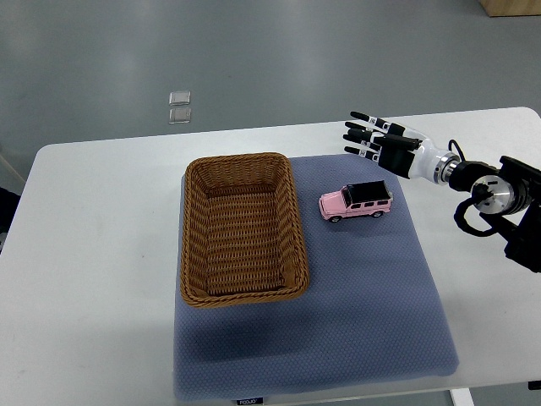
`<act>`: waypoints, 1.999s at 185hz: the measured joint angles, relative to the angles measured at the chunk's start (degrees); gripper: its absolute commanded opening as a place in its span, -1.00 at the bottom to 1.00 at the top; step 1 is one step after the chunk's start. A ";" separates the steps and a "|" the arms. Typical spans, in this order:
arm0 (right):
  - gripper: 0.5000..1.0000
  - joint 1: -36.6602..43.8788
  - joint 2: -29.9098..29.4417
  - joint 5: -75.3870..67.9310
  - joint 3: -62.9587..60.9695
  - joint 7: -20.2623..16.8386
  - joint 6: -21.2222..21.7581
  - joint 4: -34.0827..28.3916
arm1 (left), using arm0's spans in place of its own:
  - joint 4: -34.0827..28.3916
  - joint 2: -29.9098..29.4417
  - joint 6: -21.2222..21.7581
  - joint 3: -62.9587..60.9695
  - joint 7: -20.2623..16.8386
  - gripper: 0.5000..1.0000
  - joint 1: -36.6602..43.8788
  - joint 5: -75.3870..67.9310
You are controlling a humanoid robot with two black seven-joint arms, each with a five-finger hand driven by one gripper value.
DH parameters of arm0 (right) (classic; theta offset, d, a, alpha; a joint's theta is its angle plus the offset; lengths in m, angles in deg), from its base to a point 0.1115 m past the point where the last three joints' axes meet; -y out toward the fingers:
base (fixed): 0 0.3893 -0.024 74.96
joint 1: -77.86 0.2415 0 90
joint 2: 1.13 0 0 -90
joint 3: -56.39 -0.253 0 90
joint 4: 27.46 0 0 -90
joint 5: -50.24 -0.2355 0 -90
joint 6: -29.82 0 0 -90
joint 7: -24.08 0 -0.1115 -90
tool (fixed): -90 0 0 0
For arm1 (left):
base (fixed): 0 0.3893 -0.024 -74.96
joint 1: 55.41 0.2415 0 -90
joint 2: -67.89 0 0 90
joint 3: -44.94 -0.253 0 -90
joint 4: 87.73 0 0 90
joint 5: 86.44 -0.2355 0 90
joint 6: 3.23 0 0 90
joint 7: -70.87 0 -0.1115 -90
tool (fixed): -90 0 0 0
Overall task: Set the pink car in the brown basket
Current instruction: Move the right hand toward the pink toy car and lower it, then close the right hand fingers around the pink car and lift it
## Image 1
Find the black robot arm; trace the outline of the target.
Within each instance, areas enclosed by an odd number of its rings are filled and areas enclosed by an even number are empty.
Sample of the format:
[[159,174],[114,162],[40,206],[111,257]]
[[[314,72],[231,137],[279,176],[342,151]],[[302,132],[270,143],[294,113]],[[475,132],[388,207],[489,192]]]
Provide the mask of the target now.
[[495,168],[457,152],[440,174],[451,189],[469,193],[456,208],[456,225],[475,237],[499,234],[506,258],[539,273],[540,171],[509,156]]

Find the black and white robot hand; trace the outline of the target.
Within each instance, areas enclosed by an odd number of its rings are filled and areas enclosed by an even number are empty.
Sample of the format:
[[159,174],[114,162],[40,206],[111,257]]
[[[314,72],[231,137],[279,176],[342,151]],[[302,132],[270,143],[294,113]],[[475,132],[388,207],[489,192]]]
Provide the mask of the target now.
[[434,184],[445,184],[451,164],[459,162],[455,153],[440,149],[415,129],[370,116],[351,112],[343,139],[350,144],[344,151],[358,155],[402,178],[425,178]]

